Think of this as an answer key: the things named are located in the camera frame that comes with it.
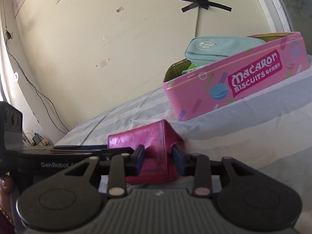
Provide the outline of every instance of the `pink biscuit tin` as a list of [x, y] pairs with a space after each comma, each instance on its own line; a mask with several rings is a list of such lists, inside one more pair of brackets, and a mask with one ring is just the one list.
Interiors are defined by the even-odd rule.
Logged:
[[163, 88], [179, 120], [188, 120], [249, 96], [309, 67], [299, 32], [254, 35], [266, 43], [181, 75], [182, 60], [167, 71]]

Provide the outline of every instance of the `teal pencil case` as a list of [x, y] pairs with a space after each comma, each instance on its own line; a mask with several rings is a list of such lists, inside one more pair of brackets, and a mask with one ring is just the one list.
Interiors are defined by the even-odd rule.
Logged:
[[228, 56], [264, 44], [252, 37], [203, 36], [192, 39], [185, 51], [185, 58], [195, 66], [207, 65]]

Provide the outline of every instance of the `gold bracelet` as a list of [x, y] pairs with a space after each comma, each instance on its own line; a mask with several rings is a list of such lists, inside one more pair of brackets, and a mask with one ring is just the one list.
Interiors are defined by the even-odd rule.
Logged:
[[4, 215], [5, 218], [10, 222], [10, 224], [13, 224], [13, 220], [6, 214], [4, 213], [3, 209], [0, 207], [1, 213]]

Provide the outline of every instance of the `striped bed sheet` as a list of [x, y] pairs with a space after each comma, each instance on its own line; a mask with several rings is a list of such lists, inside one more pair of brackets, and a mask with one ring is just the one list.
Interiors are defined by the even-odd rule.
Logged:
[[[110, 134], [166, 119], [184, 150], [212, 160], [232, 156], [295, 189], [303, 201], [296, 224], [312, 233], [312, 68], [199, 117], [179, 121], [162, 88], [90, 119], [57, 145], [106, 144]], [[191, 177], [156, 187], [191, 187]], [[103, 178], [100, 189], [105, 190]]]

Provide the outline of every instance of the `magenta label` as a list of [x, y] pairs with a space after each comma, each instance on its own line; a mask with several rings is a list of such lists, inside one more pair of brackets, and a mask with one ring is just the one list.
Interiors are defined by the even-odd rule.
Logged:
[[233, 97], [269, 78], [282, 70], [282, 68], [280, 54], [277, 50], [274, 50], [232, 75], [229, 75], [227, 79], [232, 89]]

